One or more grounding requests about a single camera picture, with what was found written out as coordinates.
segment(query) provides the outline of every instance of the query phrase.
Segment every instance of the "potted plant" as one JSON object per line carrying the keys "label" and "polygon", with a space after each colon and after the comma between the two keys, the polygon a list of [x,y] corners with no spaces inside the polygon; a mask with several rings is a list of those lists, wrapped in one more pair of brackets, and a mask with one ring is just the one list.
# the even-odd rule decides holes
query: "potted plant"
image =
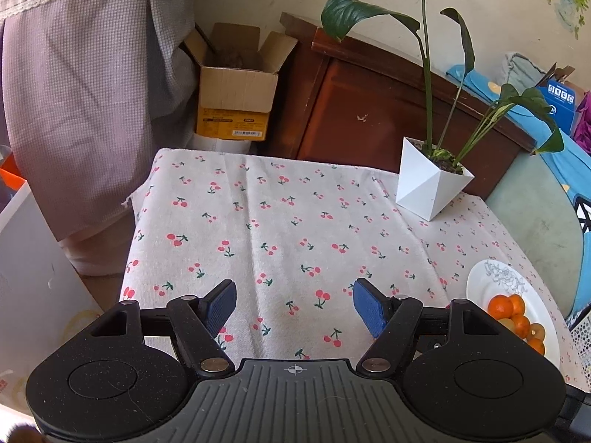
{"label": "potted plant", "polygon": [[519,95],[512,85],[504,84],[499,98],[489,105],[462,150],[457,155],[452,155],[443,148],[445,133],[451,122],[457,100],[462,92],[466,76],[474,69],[475,61],[472,40],[466,23],[457,10],[446,8],[441,11],[441,14],[451,18],[460,26],[465,68],[447,122],[439,140],[434,144],[431,59],[425,0],[422,0],[422,14],[423,36],[419,34],[421,23],[411,16],[359,0],[328,0],[322,11],[321,20],[324,32],[337,41],[341,41],[360,21],[378,15],[392,16],[417,38],[425,79],[427,134],[425,141],[404,138],[396,202],[420,217],[431,220],[474,178],[474,175],[462,165],[463,158],[514,106],[525,107],[534,116],[545,122],[551,130],[550,137],[535,150],[536,153],[560,152],[564,149],[564,142],[560,130],[550,117],[551,107],[546,103],[540,90],[528,88]]}

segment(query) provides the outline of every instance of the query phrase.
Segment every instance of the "white plate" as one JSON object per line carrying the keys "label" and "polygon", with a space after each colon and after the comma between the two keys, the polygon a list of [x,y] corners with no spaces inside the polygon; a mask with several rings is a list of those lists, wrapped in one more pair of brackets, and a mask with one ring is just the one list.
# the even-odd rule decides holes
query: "white plate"
{"label": "white plate", "polygon": [[470,270],[466,298],[484,311],[496,295],[521,296],[525,302],[525,316],[531,323],[540,323],[546,330],[544,346],[546,358],[560,368],[560,348],[552,318],[536,290],[509,265],[496,260],[479,261]]}

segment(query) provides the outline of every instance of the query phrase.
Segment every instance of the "geometric white pot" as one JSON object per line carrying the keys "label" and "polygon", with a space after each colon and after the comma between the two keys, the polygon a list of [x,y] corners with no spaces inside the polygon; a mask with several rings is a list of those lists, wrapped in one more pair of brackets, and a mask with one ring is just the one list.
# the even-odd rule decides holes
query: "geometric white pot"
{"label": "geometric white pot", "polygon": [[472,181],[466,168],[463,175],[439,169],[415,146],[422,141],[404,138],[396,203],[430,222]]}

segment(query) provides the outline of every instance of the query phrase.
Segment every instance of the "wooden furniture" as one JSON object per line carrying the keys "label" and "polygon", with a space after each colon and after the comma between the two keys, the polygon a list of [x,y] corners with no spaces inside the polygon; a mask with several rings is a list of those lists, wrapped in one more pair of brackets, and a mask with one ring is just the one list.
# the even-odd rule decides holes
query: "wooden furniture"
{"label": "wooden furniture", "polygon": [[[423,68],[375,42],[346,38],[338,44],[304,18],[283,13],[281,23],[299,44],[280,73],[260,154],[397,173],[403,137],[424,140],[426,135]],[[434,138],[456,91],[433,73]],[[484,111],[485,103],[463,92],[445,147],[457,153]],[[534,140],[503,119],[463,161],[475,175],[466,191],[485,199],[519,152],[533,149]]]}

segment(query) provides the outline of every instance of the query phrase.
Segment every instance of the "tablecloth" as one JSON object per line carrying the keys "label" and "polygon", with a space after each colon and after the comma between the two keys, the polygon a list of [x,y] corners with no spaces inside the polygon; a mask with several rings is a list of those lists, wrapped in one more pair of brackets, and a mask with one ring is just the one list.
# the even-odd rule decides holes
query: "tablecloth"
{"label": "tablecloth", "polygon": [[[472,266],[511,264],[549,309],[566,382],[588,389],[552,296],[497,217],[460,194],[431,222],[395,204],[398,175],[370,168],[163,149],[130,197],[137,230],[120,297],[142,308],[204,295],[238,304],[218,343],[242,358],[349,358],[373,339],[353,307],[365,277],[428,306],[465,298]],[[168,339],[147,343],[173,354]]]}

